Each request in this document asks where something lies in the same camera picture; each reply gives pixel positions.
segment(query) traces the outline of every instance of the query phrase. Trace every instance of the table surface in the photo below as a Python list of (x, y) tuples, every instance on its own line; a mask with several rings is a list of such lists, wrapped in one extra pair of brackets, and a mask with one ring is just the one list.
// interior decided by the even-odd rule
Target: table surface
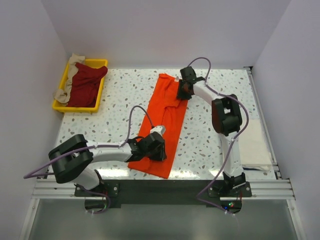
[[(195, 69), (197, 76), (205, 76), (206, 69)], [(179, 69), (109, 69), (98, 113), (66, 113), (57, 136), (56, 144), (75, 134), (83, 134), (96, 142), (119, 142), (127, 135), (129, 112), (134, 105), (145, 109), (153, 94), (159, 73), (180, 76)], [(259, 119), (257, 104), (246, 70), (214, 69), (208, 84), (225, 94), (236, 94), (246, 106), (251, 119)], [(140, 129), (144, 113), (135, 109), (132, 115), (130, 137)], [(169, 179), (211, 180), (223, 163), (222, 146), (211, 123), (211, 107), (201, 98), (193, 96), (188, 101), (179, 143)], [(160, 177), (129, 169), (125, 162), (96, 162), (89, 165), (97, 169), (103, 179), (159, 180)], [(246, 170), (247, 180), (274, 180), (270, 171)]]

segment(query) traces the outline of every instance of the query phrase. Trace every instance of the gray floor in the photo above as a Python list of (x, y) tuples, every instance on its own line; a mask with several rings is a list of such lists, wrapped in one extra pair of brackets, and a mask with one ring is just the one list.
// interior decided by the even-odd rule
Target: gray floor
[(41, 200), (31, 240), (295, 240), (285, 200), (247, 200), (236, 219), (198, 205), (123, 205), (91, 216), (83, 200)]

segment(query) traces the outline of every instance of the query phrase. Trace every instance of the orange cloth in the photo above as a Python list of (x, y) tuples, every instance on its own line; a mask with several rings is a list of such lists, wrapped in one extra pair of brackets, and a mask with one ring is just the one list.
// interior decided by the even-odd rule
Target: orange cloth
[[(165, 73), (159, 74), (147, 109), (154, 126), (165, 126), (163, 138), (166, 159), (159, 162), (144, 157), (140, 161), (130, 162), (129, 168), (165, 179), (169, 177), (188, 104), (188, 100), (177, 99), (178, 86), (179, 83), (175, 81), (174, 77)], [(138, 135), (145, 137), (150, 133), (150, 130), (151, 124), (145, 116)]]

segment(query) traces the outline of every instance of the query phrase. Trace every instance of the folded cloth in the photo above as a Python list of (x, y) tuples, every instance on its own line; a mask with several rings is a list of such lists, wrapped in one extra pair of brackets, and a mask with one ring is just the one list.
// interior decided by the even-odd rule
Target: folded cloth
[[(147, 113), (153, 125), (164, 125), (166, 159), (163, 162), (153, 161), (144, 157), (140, 161), (130, 162), (128, 167), (147, 174), (167, 179), (169, 177), (179, 142), (179, 136), (184, 121), (187, 100), (177, 99), (179, 83), (167, 74), (159, 74), (153, 95), (150, 99)], [(145, 137), (150, 133), (151, 125), (147, 116), (144, 117), (139, 136)]]
[(56, 99), (59, 103), (66, 104), (70, 100), (70, 92), (72, 88), (72, 79), (74, 75), (78, 72), (78, 68), (76, 67), (76, 63), (85, 63), (85, 56), (79, 56), (77, 54), (72, 53), (72, 56), (69, 58), (69, 68), (68, 68), (68, 79), (65, 82), (64, 89), (59, 88), (53, 93), (54, 99)]
[(87, 107), (96, 105), (101, 79), (107, 74), (107, 67), (91, 68), (76, 63), (78, 72), (72, 78), (72, 89), (67, 107)]
[(239, 136), (241, 164), (244, 168), (269, 171), (272, 167), (260, 119), (250, 119), (249, 125)]

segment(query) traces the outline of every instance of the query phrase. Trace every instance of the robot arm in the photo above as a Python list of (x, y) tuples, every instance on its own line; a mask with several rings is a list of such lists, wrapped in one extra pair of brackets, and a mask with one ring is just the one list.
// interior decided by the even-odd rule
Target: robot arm
[(59, 184), (74, 182), (91, 190), (102, 183), (101, 176), (96, 170), (88, 168), (91, 163), (119, 161), (134, 162), (144, 157), (154, 161), (166, 159), (165, 127), (158, 125), (150, 130), (146, 137), (135, 137), (123, 142), (94, 142), (86, 140), (82, 134), (77, 134), (63, 142), (49, 153), (50, 160), (72, 150), (88, 146), (95, 146), (77, 154), (65, 156), (52, 164), (56, 182)]
[(218, 96), (210, 91), (206, 87), (205, 79), (197, 77), (191, 66), (181, 69), (180, 73), (182, 79), (179, 80), (177, 98), (189, 100), (192, 95), (196, 95), (211, 106), (212, 125), (220, 136), (224, 158), (231, 142), (234, 141), (223, 171), (227, 188), (235, 189), (246, 184), (246, 177), (241, 165), (239, 142), (237, 138), (233, 139), (242, 124), (239, 105), (230, 98)]

